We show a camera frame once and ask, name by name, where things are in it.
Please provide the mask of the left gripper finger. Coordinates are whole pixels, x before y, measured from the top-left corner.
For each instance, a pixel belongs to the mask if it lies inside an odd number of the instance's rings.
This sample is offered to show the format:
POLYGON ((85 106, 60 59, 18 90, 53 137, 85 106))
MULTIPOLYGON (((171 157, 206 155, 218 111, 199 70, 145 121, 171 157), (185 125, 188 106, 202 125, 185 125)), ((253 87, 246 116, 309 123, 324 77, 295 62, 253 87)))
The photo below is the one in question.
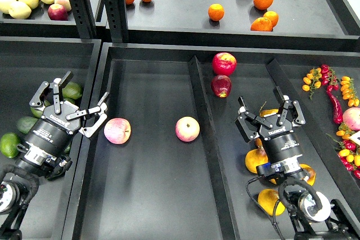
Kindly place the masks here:
POLYGON ((52 92, 54 113, 61 113, 62 89, 68 84, 73 77, 73 73, 68 71, 62 78, 55 78, 53 82, 43 81, 31 100, 29 106, 39 111, 44 111, 44 99, 52 92))
POLYGON ((88 127, 80 127, 78 129, 79 133, 81 133, 82 135, 84 135, 87 138, 90 138, 91 136, 93 136, 96 131, 99 130, 99 128, 102 126, 102 124, 105 122, 105 120, 107 119, 107 100, 109 98, 110 93, 109 92, 105 92, 103 94, 103 96, 101 97, 101 99, 99 100, 99 102, 97 103, 97 106, 89 108, 89 109, 84 109, 84 110, 77 110, 76 112, 73 112, 71 114, 68 114, 65 116, 65 119, 70 122, 74 119, 90 119, 93 117, 96 117, 97 120, 96 122, 92 125, 92 126, 88 126, 88 127))

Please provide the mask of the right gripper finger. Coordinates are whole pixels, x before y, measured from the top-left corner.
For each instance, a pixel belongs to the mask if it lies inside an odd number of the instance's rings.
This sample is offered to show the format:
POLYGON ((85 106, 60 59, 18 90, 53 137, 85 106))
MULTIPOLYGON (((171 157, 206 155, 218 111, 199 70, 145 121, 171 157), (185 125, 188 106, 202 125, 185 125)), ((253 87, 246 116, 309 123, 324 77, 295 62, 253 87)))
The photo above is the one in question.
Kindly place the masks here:
POLYGON ((267 121, 265 118, 257 116, 251 113, 245 105, 243 96, 238 98, 240 108, 238 110, 238 117, 235 120, 235 124, 241 133, 245 142, 250 142, 253 139, 259 137, 259 129, 265 127, 270 130, 273 128, 273 124, 267 121))
POLYGON ((292 101, 287 95, 283 94, 279 86, 276 86, 273 92, 280 105, 278 108, 277 126, 285 124, 285 121, 288 120, 288 113, 291 114, 291 124, 293 126, 304 125, 306 121, 299 102, 292 101))

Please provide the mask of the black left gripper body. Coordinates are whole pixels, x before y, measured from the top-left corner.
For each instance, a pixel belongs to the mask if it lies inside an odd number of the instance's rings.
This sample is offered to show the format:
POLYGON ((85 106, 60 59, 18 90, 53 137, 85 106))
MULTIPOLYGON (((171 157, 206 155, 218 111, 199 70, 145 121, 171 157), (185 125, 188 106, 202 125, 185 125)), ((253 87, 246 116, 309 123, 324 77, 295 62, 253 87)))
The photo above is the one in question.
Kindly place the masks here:
POLYGON ((81 126, 80 119, 67 120, 66 116, 75 113, 79 107, 63 101, 60 113, 55 106, 42 106, 36 109, 42 115, 25 136, 25 152, 22 159, 56 159, 59 158, 81 126))

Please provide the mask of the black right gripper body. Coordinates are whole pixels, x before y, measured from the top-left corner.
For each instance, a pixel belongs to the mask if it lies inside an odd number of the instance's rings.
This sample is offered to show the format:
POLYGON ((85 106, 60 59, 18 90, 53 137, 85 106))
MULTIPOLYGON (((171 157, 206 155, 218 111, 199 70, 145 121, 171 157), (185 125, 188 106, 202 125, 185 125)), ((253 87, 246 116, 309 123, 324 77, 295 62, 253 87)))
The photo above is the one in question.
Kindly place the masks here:
POLYGON ((273 124, 273 129, 261 126, 258 133, 268 160, 272 164, 303 155, 302 147, 293 133, 291 124, 282 127, 273 124))

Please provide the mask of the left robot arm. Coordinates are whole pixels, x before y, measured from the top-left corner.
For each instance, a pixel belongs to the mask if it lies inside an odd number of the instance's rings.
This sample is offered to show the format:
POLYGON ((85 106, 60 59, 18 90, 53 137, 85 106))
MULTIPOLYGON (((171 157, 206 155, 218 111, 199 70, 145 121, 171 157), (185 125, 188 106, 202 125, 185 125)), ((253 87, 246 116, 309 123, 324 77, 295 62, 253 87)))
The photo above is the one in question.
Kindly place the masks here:
POLYGON ((77 133, 90 138, 107 119, 106 101, 101 97, 95 107, 79 109, 62 97, 62 90, 73 77, 68 71, 52 82, 44 81, 29 102, 42 114, 26 134, 23 143, 16 144, 20 158, 15 164, 1 168, 1 239, 21 239, 21 223, 30 201, 37 194, 39 179, 57 178, 71 167, 66 148, 77 133))

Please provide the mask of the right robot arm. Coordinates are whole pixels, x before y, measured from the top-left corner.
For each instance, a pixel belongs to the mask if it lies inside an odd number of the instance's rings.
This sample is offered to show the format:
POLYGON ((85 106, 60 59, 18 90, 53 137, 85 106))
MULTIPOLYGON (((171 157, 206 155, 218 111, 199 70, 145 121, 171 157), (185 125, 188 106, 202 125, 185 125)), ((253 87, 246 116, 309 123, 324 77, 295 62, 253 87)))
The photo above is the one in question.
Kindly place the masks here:
POLYGON ((278 236, 283 235, 276 221, 276 210, 283 204, 294 229, 294 239, 359 239, 356 228, 342 203, 329 200, 307 183, 310 174, 301 168, 298 161, 304 153, 294 128, 305 124, 300 104, 274 89, 279 102, 277 113, 259 116, 251 113, 242 97, 238 98, 240 108, 235 121, 246 142, 259 138, 264 146, 268 161, 256 166, 257 180, 275 180, 278 196, 271 212, 267 213, 278 236))

